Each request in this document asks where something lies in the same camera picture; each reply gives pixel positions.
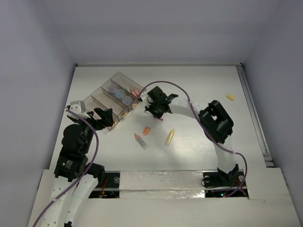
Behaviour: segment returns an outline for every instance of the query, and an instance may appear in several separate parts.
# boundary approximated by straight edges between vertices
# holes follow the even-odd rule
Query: yellow object
[[[232,95],[227,95],[226,97],[227,97],[229,100],[231,100],[231,101],[235,100],[235,97],[232,96]]]
[[[173,129],[172,131],[170,131],[168,137],[166,138],[164,146],[168,147],[170,145],[170,142],[171,142],[172,138],[174,137],[174,135],[175,135],[175,130]]]

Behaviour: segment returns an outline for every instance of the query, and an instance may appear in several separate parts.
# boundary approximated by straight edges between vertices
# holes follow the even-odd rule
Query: yellow sponge
[[[232,96],[232,95],[227,95],[226,97],[227,97],[229,100],[231,100],[231,101],[235,100],[235,97]]]

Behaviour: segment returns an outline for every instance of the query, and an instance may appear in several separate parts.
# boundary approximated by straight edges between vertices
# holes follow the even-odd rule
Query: small plastic container
[[[116,99],[115,96],[108,93],[106,90],[99,87],[91,94],[91,96],[102,105],[104,105],[107,109],[112,108],[113,113],[118,116],[119,120],[122,120],[124,117],[126,117],[128,113],[127,106]]]
[[[142,91],[143,87],[134,82],[133,80],[129,79],[126,75],[122,74],[121,72],[117,72],[113,75],[110,79],[112,82],[118,84],[119,89],[123,88],[127,96],[130,96],[133,101],[128,105],[128,110],[131,111],[134,109],[138,104],[138,95],[134,91],[136,89],[138,92]]]
[[[175,135],[175,130],[173,129],[172,131],[170,131],[169,135],[167,136],[164,146],[168,147],[170,145],[170,142],[174,137],[174,135]]]
[[[132,103],[133,99],[130,97],[130,96],[125,96],[121,102],[124,104],[124,105],[130,105],[130,103]]]
[[[122,98],[125,96],[125,91],[123,91],[122,89],[118,89],[115,92],[115,97],[119,100],[122,100]]]
[[[150,127],[146,127],[143,131],[143,135],[146,136],[150,132],[150,130],[151,130]]]
[[[88,96],[85,100],[84,100],[84,104],[85,104],[85,109],[87,112],[94,112],[93,118],[95,120],[99,120],[101,119],[100,116],[94,111],[95,108],[100,108],[101,110],[107,110],[107,108],[102,105],[100,102],[98,102],[96,99],[94,99],[92,96]],[[109,131],[111,131],[119,122],[119,118],[117,115],[115,115],[113,113],[113,120],[114,120],[114,124],[112,127],[107,127],[107,129]]]
[[[109,93],[115,94],[115,92],[118,90],[118,85],[117,84],[111,84],[107,87]]]

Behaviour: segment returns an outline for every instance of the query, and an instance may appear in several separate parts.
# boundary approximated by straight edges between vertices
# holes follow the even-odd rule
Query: screw
[[[204,182],[205,183],[209,183],[210,182],[210,177],[209,176],[205,176],[204,177]]]
[[[239,181],[242,182],[243,179],[244,179],[244,176],[240,175],[240,176],[239,176]]]
[[[119,177],[114,177],[114,183],[119,183],[120,182],[120,178]]]

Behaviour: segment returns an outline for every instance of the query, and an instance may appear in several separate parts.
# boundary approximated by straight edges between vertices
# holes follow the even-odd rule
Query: small bottle
[[[166,138],[164,146],[168,147],[170,145],[170,142],[171,142],[172,138],[174,137],[174,135],[175,135],[175,130],[173,129],[172,131],[170,131],[168,137]]]
[[[137,134],[134,135],[134,138],[136,139],[136,141],[140,144],[140,146],[143,148],[143,150],[147,149],[147,145],[146,143],[141,139],[140,136],[138,136]]]

